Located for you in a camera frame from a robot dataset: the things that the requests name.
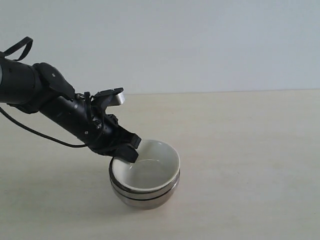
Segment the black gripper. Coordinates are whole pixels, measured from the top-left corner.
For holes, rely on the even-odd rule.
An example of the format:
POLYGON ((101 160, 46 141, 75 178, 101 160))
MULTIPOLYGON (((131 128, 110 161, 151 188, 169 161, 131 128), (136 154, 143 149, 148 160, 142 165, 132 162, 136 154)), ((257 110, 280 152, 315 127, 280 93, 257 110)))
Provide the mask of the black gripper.
POLYGON ((87 119, 83 100, 66 100, 60 96, 41 107, 40 113, 76 136, 94 153, 110 156, 127 163, 138 159, 142 139, 136 133, 129 133, 116 123, 115 118, 101 114, 95 109, 93 122, 87 119))

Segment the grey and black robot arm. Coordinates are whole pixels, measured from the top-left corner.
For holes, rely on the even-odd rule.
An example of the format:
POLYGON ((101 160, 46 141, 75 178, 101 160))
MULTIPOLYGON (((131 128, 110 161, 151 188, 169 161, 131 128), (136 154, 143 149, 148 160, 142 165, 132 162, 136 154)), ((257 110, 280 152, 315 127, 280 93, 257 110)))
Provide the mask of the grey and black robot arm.
POLYGON ((26 114, 40 112, 98 155, 135 163, 141 138, 120 126, 115 115, 106 113, 106 108, 124 102, 123 91, 120 87, 95 95, 76 93, 48 63, 0 60, 1 103, 26 114))

